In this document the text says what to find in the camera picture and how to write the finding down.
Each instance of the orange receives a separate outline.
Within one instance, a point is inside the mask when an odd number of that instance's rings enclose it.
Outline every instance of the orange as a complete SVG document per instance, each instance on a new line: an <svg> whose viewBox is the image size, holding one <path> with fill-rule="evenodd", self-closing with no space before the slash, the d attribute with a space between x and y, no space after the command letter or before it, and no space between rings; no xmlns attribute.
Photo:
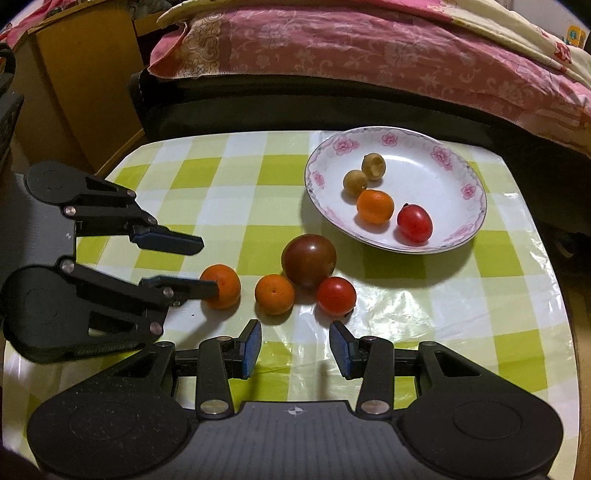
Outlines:
<svg viewBox="0 0 591 480"><path fill-rule="evenodd" d="M236 304L240 299L240 278L227 265L217 264L203 270L199 280L211 280L217 283L217 297L206 299L207 305L215 310L223 310Z"/></svg>
<svg viewBox="0 0 591 480"><path fill-rule="evenodd" d="M280 315L293 307L296 291L291 282L277 274L262 277L255 287L255 300L267 315Z"/></svg>
<svg viewBox="0 0 591 480"><path fill-rule="evenodd" d="M381 190L365 190L357 198L357 212L368 223L384 223L392 218L394 201Z"/></svg>

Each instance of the plate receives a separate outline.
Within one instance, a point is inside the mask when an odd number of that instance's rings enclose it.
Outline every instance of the plate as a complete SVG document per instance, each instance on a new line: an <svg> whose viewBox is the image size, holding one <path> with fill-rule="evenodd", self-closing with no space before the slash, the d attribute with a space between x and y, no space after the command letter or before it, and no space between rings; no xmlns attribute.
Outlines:
<svg viewBox="0 0 591 480"><path fill-rule="evenodd" d="M382 225L357 216L356 199L343 190L343 178L360 170L363 156L379 153L386 173L369 182L394 200L394 215ZM347 235L374 247L406 254L435 254L470 241L486 215L486 193L474 169L461 156L426 135L394 127L347 130L322 142L308 159L306 190L318 211ZM398 230L405 203L422 206L433 221L429 240L416 244Z"/></svg>

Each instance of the red cherry tomato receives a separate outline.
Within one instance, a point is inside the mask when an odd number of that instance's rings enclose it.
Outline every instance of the red cherry tomato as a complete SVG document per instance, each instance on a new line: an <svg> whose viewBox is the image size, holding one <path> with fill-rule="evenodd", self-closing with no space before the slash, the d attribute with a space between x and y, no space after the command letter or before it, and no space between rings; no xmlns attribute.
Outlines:
<svg viewBox="0 0 591 480"><path fill-rule="evenodd" d="M422 244L433 233L433 222L423 207L406 204L398 212L398 228L406 238Z"/></svg>
<svg viewBox="0 0 591 480"><path fill-rule="evenodd" d="M354 286L344 278L330 277L318 287L316 300L329 315L342 317L355 307L357 292Z"/></svg>

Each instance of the plate rim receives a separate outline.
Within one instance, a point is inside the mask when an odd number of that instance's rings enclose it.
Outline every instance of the plate rim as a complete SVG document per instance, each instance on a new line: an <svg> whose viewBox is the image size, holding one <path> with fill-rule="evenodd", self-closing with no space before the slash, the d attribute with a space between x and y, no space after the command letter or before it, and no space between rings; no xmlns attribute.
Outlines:
<svg viewBox="0 0 591 480"><path fill-rule="evenodd" d="M403 250L403 249L399 249L396 247L389 247L387 245L384 244L380 244L379 242L375 242L369 238L366 237L360 237L358 235L354 235L351 232L348 232L347 230L345 230L344 228L342 228L340 225L337 225L334 221L332 221L330 218L328 218L324 212L320 209L320 207L317 204L317 200L316 200L316 196L312 195L310 192L310 187L308 185L308 179L309 179L309 168L310 168L310 161L312 159L312 157L314 156L314 153L316 153L316 151L322 147L322 145L324 145L325 143L327 143L329 140L333 139L336 136L339 135L346 135L352 132L357 132L359 130L367 130L367 129L388 129L388 130L395 130L395 131L402 131L402 132L408 132L410 134L413 134L415 136L419 136L419 137L423 137L427 140L430 140L432 142L434 142L436 145L445 148L445 145L440 141L437 140L433 137L429 137L428 135L425 135L421 132L417 132L415 130L410 130L409 128L401 128L401 127L392 127L392 126L388 126L388 125L367 125L364 127L356 127L356 128L350 128L348 130L343 130L341 132L337 132L334 133L333 135L331 135L330 137L326 138L325 140L323 140L321 143L319 143L316 148L312 151L312 153L310 153L310 155L308 156L308 160L306 162L306 167L304 168L304 185L306 187L306 193L308 194L308 198L310 199L310 201L312 202L312 205L314 205L314 207L316 208L316 210L319 212L319 214L322 215L322 217L324 217L326 220L328 220L328 222L330 222L332 225L334 225L336 228L338 228L338 230L340 230L341 232L343 232L345 235L363 243L366 245L370 245L372 247L375 248L379 248L380 250L384 250L384 251L388 251L388 252L396 252L396 253L401 253L401 254L407 254L407 255L432 255L432 254L439 254L439 253L444 253L444 252L449 252L451 250L454 250L456 248L461 247L462 245L466 245L468 242L470 242L475 236L476 234L480 231L480 229L482 228L482 225L484 225L484 221L486 219L486 215L488 213L488 197L486 195L486 191L484 189L484 184L482 183L482 179L478 176L478 173L476 173L476 170L474 170L474 168L472 168L472 166L466 161L466 159L464 157L462 157L461 155L459 155L458 153L454 152L454 155L461 161L463 162L466 167L468 167L468 169L470 171L472 171L472 173L474 174L474 176L477 178L478 183L480 188L482 189L482 197L484 198L484 215L482 215L482 217L479 217L479 219L476 221L477 226L474 229L474 231L465 239L461 240L460 242L458 242L457 244L453 244L453 245L449 245L447 247L441 247L439 249L431 249L431 250L420 250L420 249L410 249L410 250Z"/></svg>

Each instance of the checkered tablecloth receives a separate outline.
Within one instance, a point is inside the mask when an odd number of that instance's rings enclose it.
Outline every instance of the checkered tablecloth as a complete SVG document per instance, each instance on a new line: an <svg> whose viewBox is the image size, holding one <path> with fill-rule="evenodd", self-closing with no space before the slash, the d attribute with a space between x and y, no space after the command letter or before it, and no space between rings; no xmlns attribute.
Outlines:
<svg viewBox="0 0 591 480"><path fill-rule="evenodd" d="M359 381L345 381L328 346L330 319L298 293L279 318L259 315L254 287L280 273L280 256L303 232L325 235L337 254L335 274L355 285L358 303L348 321L356 335L388 338L399 348L437 340L534 392L559 412L565 440L551 472L570 480L576 461L579 396L569 323L556 277L509 170L481 148L450 144L478 172L488 214L475 240L437 255L403 255L362 245L315 210L303 178L309 154L329 132L254 132L180 138L143 146L109 180L137 191L160 224L203 237L194 257L141 251L127 237L83 238L78 262L137 282L154 274L198 277L209 265L235 268L242 281L237 309L214 312L199 301L171 309L164 339L195 348L203 339L236 336L250 318L263 323L255 375L231 381L242 400L324 400L353 404ZM24 427L46 398L120 356L60 365L33 365L7 346L4 441L31 457ZM192 406L194 379L181 379L179 402ZM395 406L414 398L411 378L397 378Z"/></svg>

